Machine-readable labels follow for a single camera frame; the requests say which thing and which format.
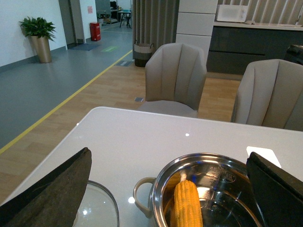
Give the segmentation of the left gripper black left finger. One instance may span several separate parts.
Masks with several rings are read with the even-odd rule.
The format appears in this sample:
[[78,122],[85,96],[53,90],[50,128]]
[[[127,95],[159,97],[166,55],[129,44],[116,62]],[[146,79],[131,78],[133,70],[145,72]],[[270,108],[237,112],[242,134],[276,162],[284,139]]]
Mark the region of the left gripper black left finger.
[[91,170],[83,148],[24,192],[1,205],[2,227],[71,227]]

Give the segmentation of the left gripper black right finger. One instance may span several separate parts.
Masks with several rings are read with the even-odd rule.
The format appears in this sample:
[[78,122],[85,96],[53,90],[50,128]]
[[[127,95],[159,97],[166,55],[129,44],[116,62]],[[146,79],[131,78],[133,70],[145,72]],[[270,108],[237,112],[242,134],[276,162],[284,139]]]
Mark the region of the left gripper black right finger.
[[257,204],[268,227],[303,225],[303,182],[256,152],[246,162]]

